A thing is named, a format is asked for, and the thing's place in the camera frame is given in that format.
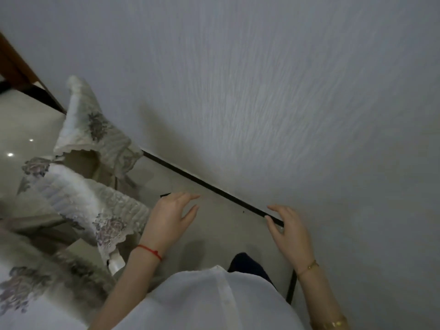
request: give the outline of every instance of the textured paint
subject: textured paint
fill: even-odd
[[[296,206],[356,329],[438,318],[439,0],[2,0],[64,105],[90,82],[149,152]],[[303,319],[303,301],[298,302]]]

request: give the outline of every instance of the black pants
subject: black pants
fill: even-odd
[[[246,253],[239,253],[234,257],[231,265],[229,266],[228,272],[242,272],[257,275],[263,279],[266,279],[273,285],[263,267],[250,258]]]

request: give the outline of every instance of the left hand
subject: left hand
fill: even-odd
[[[163,256],[195,219],[198,205],[191,207],[183,217],[182,211],[191,200],[199,197],[200,194],[185,192],[171,193],[162,197],[151,211],[139,243],[157,250],[159,255]]]

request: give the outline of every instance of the tile floor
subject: tile floor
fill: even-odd
[[[33,215],[32,209],[23,212],[24,207],[15,202],[22,177],[20,167],[34,156],[51,154],[64,115],[18,91],[0,95],[0,110],[0,216]],[[159,276],[166,278],[175,272],[217,264],[227,269],[234,255],[244,251],[265,268],[275,287],[286,296],[292,268],[273,243],[264,218],[146,157],[136,163],[129,177],[139,187],[139,200],[149,207],[169,192],[202,195],[195,201],[200,205],[195,222],[169,251],[158,269]],[[74,247],[79,253],[91,255],[88,246]]]

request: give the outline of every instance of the red string bracelet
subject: red string bracelet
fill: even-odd
[[[143,248],[143,249],[145,249],[145,250],[148,250],[148,251],[151,252],[153,255],[155,255],[157,258],[159,258],[159,260],[162,261],[162,257],[160,257],[159,252],[158,252],[157,250],[150,249],[150,248],[148,248],[148,247],[146,247],[146,246],[144,246],[144,245],[142,245],[142,244],[138,244],[138,245],[136,246],[136,248],[137,248],[137,247],[140,247],[140,248]]]

